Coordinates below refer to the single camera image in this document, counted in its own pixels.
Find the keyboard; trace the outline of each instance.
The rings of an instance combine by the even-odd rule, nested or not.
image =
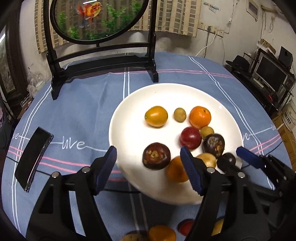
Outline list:
[[[264,85],[261,84],[258,80],[256,80],[255,78],[253,79],[261,88],[264,88]]]

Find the blue gripper pad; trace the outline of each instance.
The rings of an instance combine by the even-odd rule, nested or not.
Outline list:
[[[241,159],[255,167],[256,169],[259,169],[262,167],[262,160],[259,156],[254,154],[253,152],[249,151],[248,149],[244,147],[238,147],[237,148],[237,156],[239,156]]]
[[[111,174],[111,171],[114,167],[114,164],[117,159],[117,150],[114,146],[110,146],[105,156],[101,158],[102,162],[104,162],[101,171],[95,176],[95,190],[98,194],[102,191],[108,181],[108,178]]]
[[[180,150],[180,157],[193,190],[201,194],[203,192],[202,178],[193,164],[194,157],[185,146]]]

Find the computer screen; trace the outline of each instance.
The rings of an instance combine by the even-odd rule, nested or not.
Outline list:
[[[280,68],[265,57],[262,57],[256,73],[276,92],[278,92],[281,84],[284,83],[287,76]]]

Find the yellow fruit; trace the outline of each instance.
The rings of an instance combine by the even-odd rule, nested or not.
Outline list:
[[[188,176],[183,167],[180,156],[176,156],[174,159],[172,159],[165,171],[170,181],[176,183],[183,183],[188,181]]]
[[[168,113],[161,106],[154,106],[145,113],[145,121],[153,127],[161,127],[168,120]]]
[[[217,165],[217,160],[214,155],[211,153],[202,153],[198,155],[196,158],[202,159],[206,167],[213,167],[215,168]]]
[[[177,108],[174,111],[174,119],[178,122],[186,120],[186,111],[182,108]]]
[[[208,135],[214,134],[214,130],[209,126],[205,126],[205,127],[201,128],[200,134],[202,135],[202,138],[204,139]]]
[[[224,219],[220,219],[218,222],[215,223],[212,236],[221,233],[223,222],[224,222]]]
[[[141,234],[127,234],[120,241],[148,241],[148,238]]]
[[[157,225],[150,228],[148,239],[149,241],[176,241],[176,233],[168,226]]]

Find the speaker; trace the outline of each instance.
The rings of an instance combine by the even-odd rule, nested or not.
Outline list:
[[[281,47],[281,52],[279,54],[279,61],[286,67],[291,68],[293,62],[293,55],[286,50],[284,47]]]

